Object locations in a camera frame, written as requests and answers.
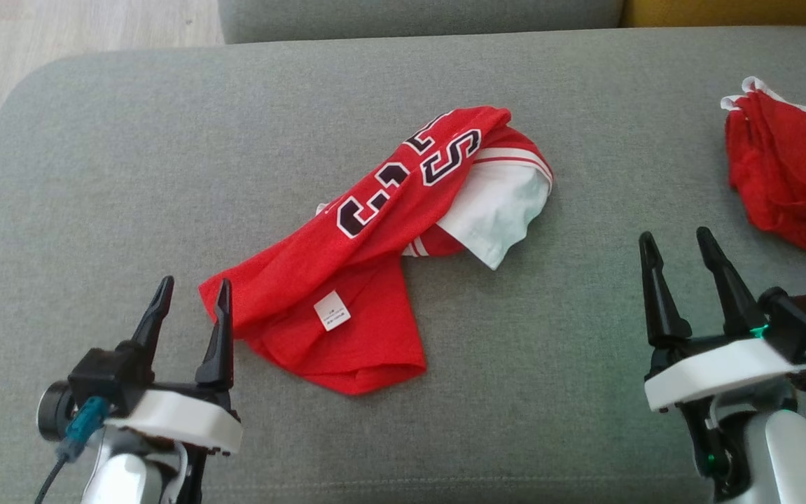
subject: black cable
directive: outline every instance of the black cable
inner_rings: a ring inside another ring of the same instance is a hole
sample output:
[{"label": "black cable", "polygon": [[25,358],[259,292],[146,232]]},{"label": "black cable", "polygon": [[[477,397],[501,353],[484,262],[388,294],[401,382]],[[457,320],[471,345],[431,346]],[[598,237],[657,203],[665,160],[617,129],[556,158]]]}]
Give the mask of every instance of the black cable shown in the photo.
[{"label": "black cable", "polygon": [[48,478],[45,479],[44,484],[41,485],[39,495],[35,498],[35,504],[41,504],[41,501],[45,500],[45,494],[47,494],[48,489],[51,488],[51,484],[53,484],[54,478],[57,477],[57,473],[60,472],[60,469],[63,469],[64,463],[67,463],[67,456],[62,455],[58,457],[57,463],[55,463],[54,468],[51,469],[51,474],[48,475]]}]

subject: white label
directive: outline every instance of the white label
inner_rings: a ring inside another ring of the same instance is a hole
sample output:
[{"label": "white label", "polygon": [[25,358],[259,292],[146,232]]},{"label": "white label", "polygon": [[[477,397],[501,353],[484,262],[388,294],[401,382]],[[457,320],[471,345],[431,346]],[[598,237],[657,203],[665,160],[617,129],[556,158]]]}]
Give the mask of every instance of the white label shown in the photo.
[{"label": "white label", "polygon": [[344,306],[344,301],[338,296],[337,290],[332,290],[330,294],[323,297],[313,307],[316,309],[316,313],[319,314],[319,318],[322,319],[322,325],[325,326],[326,331],[330,331],[349,320],[349,310]]}]

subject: robotic arm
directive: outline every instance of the robotic arm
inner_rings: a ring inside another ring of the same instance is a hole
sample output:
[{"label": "robotic arm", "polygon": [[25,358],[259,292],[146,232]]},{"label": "robotic arm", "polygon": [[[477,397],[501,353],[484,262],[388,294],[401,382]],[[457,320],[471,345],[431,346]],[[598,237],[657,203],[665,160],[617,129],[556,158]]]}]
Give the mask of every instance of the robotic arm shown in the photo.
[{"label": "robotic arm", "polygon": [[697,230],[723,307],[723,334],[692,337],[672,299],[651,233],[639,238],[653,411],[676,408],[714,502],[806,504],[806,294],[780,287],[755,301],[707,227]]},{"label": "robotic arm", "polygon": [[37,414],[39,433],[57,441],[57,465],[36,504],[66,462],[97,447],[83,504],[199,504],[207,457],[240,448],[242,425],[232,409],[232,289],[221,284],[216,323],[195,383],[154,381],[153,354],[169,313],[173,278],[163,278],[132,339],[113,351],[94,348],[66,381],[48,387]]}]

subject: blue connector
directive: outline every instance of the blue connector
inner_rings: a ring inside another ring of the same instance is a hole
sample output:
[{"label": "blue connector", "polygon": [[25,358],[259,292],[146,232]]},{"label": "blue connector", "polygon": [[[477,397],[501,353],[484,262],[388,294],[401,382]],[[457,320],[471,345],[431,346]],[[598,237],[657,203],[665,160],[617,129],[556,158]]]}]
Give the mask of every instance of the blue connector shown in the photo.
[{"label": "blue connector", "polygon": [[79,459],[85,450],[85,444],[88,443],[89,438],[98,428],[103,427],[104,421],[107,420],[110,413],[111,404],[104,398],[99,398],[97,395],[88,398],[85,404],[79,408],[73,421],[69,422],[67,436],[57,445],[57,458],[64,457],[67,462],[76,462],[76,459]]}]

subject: gray fabric surface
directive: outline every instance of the gray fabric surface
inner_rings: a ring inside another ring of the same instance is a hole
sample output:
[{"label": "gray fabric surface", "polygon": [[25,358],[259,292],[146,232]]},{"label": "gray fabric surface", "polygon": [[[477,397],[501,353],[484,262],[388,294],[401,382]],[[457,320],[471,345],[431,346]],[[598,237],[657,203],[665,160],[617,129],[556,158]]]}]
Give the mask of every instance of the gray fabric surface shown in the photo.
[{"label": "gray fabric surface", "polygon": [[[722,315],[694,229],[755,293],[806,293],[806,252],[727,188],[719,99],[749,74],[806,103],[806,29],[637,29],[290,42],[90,55],[0,114],[0,502],[54,461],[35,407],[131,334],[174,274],[160,379],[193,376],[195,287],[276,242],[428,118],[508,106],[557,187],[491,272],[406,259],[429,370],[364,398],[237,347],[242,453],[210,502],[706,502],[681,418],[646,409],[637,237],[652,230],[696,334]],[[806,414],[806,396],[802,398]],[[74,502],[91,457],[50,502]]]},{"label": "gray fabric surface", "polygon": [[219,0],[225,41],[614,28],[623,0]]}]

